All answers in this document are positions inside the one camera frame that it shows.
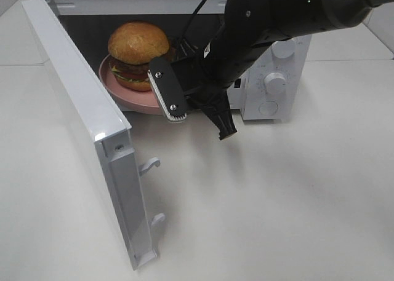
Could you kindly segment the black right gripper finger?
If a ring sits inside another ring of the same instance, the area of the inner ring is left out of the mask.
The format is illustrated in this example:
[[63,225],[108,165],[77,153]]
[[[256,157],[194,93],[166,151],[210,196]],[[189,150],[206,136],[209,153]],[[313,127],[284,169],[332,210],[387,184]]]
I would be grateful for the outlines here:
[[184,121],[188,105],[171,64],[165,58],[154,58],[148,66],[151,89],[164,117],[170,122]]

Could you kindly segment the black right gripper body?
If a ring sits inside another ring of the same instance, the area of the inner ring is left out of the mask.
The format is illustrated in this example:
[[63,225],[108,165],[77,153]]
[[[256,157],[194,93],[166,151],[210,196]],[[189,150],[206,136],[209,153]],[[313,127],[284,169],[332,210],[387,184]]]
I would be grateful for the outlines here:
[[237,132],[227,89],[246,70],[246,48],[221,31],[193,56],[171,64],[187,103],[200,109],[224,140]]

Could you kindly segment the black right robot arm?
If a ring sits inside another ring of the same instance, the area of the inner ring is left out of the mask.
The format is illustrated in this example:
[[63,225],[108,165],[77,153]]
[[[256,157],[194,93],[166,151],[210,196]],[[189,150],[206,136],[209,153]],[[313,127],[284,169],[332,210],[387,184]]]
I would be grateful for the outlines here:
[[224,21],[206,45],[174,62],[152,59],[148,77],[164,116],[180,122],[201,110],[220,139],[236,132],[227,89],[276,41],[360,24],[393,0],[227,0]]

